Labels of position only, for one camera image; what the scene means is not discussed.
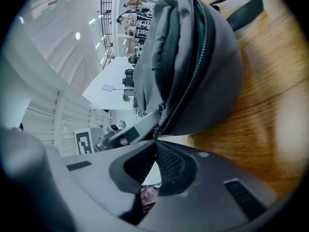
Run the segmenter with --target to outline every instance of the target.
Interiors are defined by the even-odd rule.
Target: backpack handle
[[[226,0],[215,0],[210,5],[214,5]],[[263,0],[250,0],[248,3],[237,9],[226,20],[231,25],[233,31],[244,27],[257,18],[264,10]]]

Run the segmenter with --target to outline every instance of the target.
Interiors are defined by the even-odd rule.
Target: wood grain surface
[[[282,198],[295,190],[309,160],[309,51],[284,2],[263,1],[264,12],[236,32],[244,81],[233,111],[211,130],[165,140],[225,156]],[[222,16],[244,3],[219,4]]]

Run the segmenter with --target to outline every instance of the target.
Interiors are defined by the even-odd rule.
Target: ceiling light
[[[77,32],[77,33],[75,34],[75,39],[79,40],[80,38],[81,38],[81,34],[80,34],[79,32]]]
[[[92,24],[92,23],[94,23],[94,22],[95,22],[95,20],[96,20],[96,19],[94,18],[94,19],[92,19],[91,21],[89,21],[89,22],[88,22],[88,23],[89,23],[89,25],[90,25],[90,24]]]

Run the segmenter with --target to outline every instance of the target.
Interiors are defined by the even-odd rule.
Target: gray plastic device
[[[160,140],[62,158],[26,132],[0,130],[0,163],[51,231],[225,231],[275,202],[261,181],[226,158]],[[142,213],[140,187],[154,161],[157,203]]]
[[[134,126],[121,130],[116,135],[112,136],[108,140],[108,144],[112,145],[113,148],[121,147],[119,144],[120,138],[125,138],[129,144],[140,142],[154,130],[155,126],[159,123],[160,118],[161,113],[159,111],[151,112]]]

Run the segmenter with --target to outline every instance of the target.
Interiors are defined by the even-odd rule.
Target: gray backpack
[[[186,135],[213,127],[234,106],[242,59],[234,31],[264,9],[250,0],[228,19],[201,0],[159,0],[133,74],[140,113],[161,113],[155,131]]]

